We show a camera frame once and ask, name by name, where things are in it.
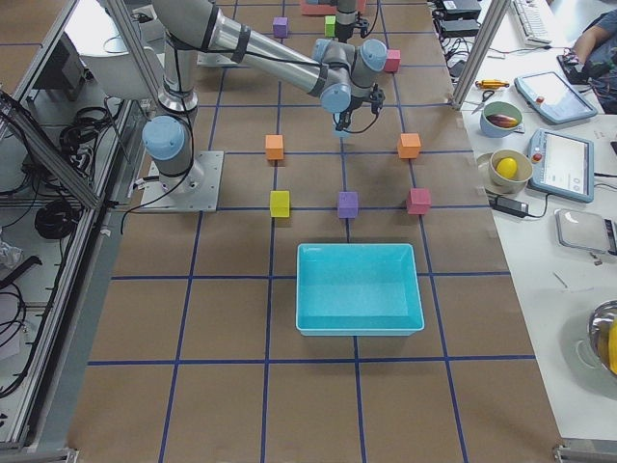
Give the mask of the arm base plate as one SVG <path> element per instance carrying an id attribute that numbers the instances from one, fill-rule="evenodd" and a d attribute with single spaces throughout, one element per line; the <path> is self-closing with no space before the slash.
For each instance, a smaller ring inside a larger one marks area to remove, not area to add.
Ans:
<path id="1" fill-rule="evenodd" d="M 217 209 L 224 152 L 201 150 L 195 153 L 188 175 L 169 177 L 159 172 L 162 161 L 152 160 L 149 174 L 156 181 L 148 182 L 141 206 L 153 212 L 214 212 Z"/>

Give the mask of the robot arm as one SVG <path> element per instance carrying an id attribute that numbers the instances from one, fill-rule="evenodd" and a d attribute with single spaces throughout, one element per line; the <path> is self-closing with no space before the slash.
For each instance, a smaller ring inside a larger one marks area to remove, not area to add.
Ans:
<path id="1" fill-rule="evenodd" d="M 204 177 L 193 135 L 198 53 L 257 68 L 318 98 L 332 114 L 338 137 L 351 134 L 352 115 L 363 104 L 374 116 L 382 110 L 385 95 L 376 82 L 388 54 L 382 41 L 365 39 L 355 46 L 319 39 L 305 56 L 225 16 L 210 1 L 155 1 L 152 6 L 166 30 L 165 64 L 161 110 L 145 125 L 142 140 L 167 197 L 194 191 Z"/>
<path id="2" fill-rule="evenodd" d="M 337 0 L 335 2 L 335 38 L 348 42 L 356 31 L 365 38 L 369 23 L 358 10 L 357 0 Z"/>

